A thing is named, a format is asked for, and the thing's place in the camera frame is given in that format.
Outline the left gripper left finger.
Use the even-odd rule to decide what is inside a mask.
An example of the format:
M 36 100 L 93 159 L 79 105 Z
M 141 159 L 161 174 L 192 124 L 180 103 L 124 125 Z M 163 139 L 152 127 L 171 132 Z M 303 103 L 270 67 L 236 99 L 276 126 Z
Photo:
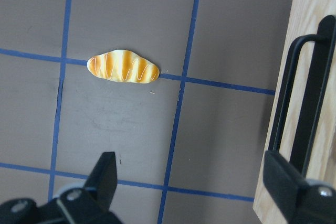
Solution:
M 82 187 L 38 207 L 30 198 L 1 204 L 1 223 L 121 223 L 110 211 L 117 188 L 115 152 L 104 152 Z

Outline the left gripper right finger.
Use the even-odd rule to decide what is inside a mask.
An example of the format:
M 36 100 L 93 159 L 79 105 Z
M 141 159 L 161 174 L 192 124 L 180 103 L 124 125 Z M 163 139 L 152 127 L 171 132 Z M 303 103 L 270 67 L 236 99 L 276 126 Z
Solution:
M 287 223 L 335 223 L 335 189 L 306 179 L 278 151 L 264 155 L 263 183 Z

